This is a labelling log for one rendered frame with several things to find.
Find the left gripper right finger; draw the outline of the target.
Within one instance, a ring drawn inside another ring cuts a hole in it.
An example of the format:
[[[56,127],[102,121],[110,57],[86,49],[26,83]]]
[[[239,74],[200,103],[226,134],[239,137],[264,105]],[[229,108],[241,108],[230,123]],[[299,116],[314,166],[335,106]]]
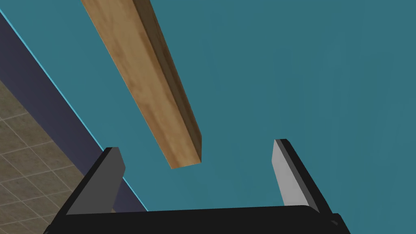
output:
[[[309,206],[320,214],[332,211],[288,139],[274,140],[272,166],[285,206]]]

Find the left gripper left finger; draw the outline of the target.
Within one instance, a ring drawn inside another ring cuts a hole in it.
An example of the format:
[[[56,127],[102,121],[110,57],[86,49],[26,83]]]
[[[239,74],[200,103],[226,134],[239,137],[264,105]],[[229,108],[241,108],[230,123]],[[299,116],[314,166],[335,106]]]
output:
[[[110,213],[124,172],[119,148],[106,148],[57,214]]]

